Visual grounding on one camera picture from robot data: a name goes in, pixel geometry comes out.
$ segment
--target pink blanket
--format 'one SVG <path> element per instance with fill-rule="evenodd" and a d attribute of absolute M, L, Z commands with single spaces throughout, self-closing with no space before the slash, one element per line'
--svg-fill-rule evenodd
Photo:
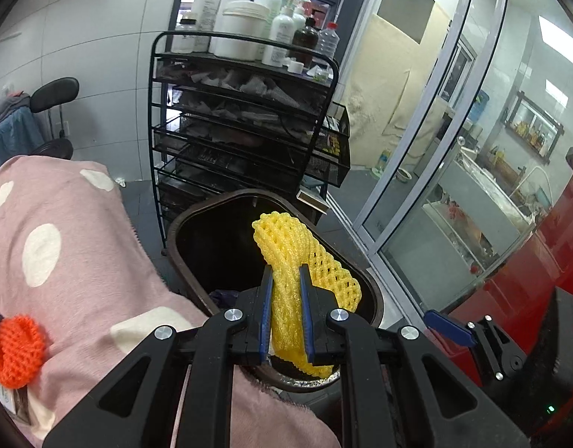
<path fill-rule="evenodd" d="M 0 168 L 0 313 L 31 316 L 47 334 L 47 360 L 29 385 L 42 440 L 155 327 L 206 319 L 167 290 L 141 248 L 106 168 L 20 156 Z M 305 408 L 262 392 L 235 370 L 232 447 L 338 447 Z"/>

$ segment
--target shelf rack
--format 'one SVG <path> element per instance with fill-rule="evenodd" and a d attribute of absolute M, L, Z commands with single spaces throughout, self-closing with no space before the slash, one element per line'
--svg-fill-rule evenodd
<path fill-rule="evenodd" d="M 334 78 L 210 53 L 174 53 L 175 35 L 206 35 L 271 44 L 312 55 Z M 157 51 L 166 39 L 164 51 Z M 332 103 L 338 65 L 313 50 L 219 32 L 166 31 L 151 47 L 148 142 L 160 233 L 196 202 L 223 192 L 262 188 L 298 208 L 305 175 L 340 186 L 350 168 L 348 116 Z M 159 99 L 153 100 L 159 92 Z M 154 124 L 154 116 L 160 124 Z"/>

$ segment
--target gray floor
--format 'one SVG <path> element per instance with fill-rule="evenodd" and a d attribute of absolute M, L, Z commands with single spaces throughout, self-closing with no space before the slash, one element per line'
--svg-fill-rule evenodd
<path fill-rule="evenodd" d="M 144 251 L 168 288 L 177 293 L 181 280 L 168 259 L 162 255 L 162 237 L 158 228 L 151 181 L 129 182 L 125 188 L 121 188 L 120 194 Z"/>
<path fill-rule="evenodd" d="M 412 177 L 407 183 L 393 179 L 378 200 L 364 223 L 366 230 L 374 239 L 377 239 L 386 224 L 394 217 L 395 212 L 417 182 L 414 174 Z M 353 222 L 377 183 L 378 178 L 369 170 L 350 170 L 340 188 L 331 186 L 329 192 Z"/>
<path fill-rule="evenodd" d="M 367 269 L 369 267 L 368 261 L 357 245 L 344 230 L 342 224 L 338 221 L 332 210 L 328 211 L 319 222 L 317 223 L 317 231 L 320 233 L 322 239 L 326 240 L 336 251 L 338 251 L 344 258 L 352 261 L 359 269 Z"/>

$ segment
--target blue clip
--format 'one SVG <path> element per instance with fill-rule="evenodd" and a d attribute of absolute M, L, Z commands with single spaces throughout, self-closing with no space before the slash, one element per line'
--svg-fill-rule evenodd
<path fill-rule="evenodd" d="M 270 314 L 272 313 L 272 287 L 274 277 L 272 267 L 268 266 L 270 274 L 264 274 L 262 281 L 266 281 L 266 295 L 264 297 L 264 309 L 262 310 L 262 322 L 260 323 L 260 357 L 262 364 L 266 361 L 270 349 Z"/>
<path fill-rule="evenodd" d="M 473 332 L 457 320 L 435 310 L 428 310 L 423 316 L 423 322 L 430 329 L 459 344 L 461 347 L 474 347 L 477 342 L 473 338 Z"/>
<path fill-rule="evenodd" d="M 310 288 L 313 288 L 311 283 L 307 283 L 309 278 L 309 270 L 306 264 L 299 267 L 299 278 L 301 286 L 301 323 L 303 325 L 303 343 L 305 345 L 305 353 L 307 354 L 307 361 L 313 363 L 315 357 L 315 346 L 313 344 L 313 322 L 311 321 L 311 310 L 309 307 L 309 293 Z"/>

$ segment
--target foam fruit net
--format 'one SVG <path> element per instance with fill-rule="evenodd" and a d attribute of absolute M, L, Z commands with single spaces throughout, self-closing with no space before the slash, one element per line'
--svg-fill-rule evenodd
<path fill-rule="evenodd" d="M 314 286 L 330 290 L 340 308 L 354 312 L 361 288 L 299 219 L 288 213 L 262 214 L 252 224 L 253 237 L 272 267 L 272 346 L 276 355 L 315 377 L 326 378 L 331 365 L 315 367 L 307 361 L 301 323 L 299 266 L 307 263 Z"/>

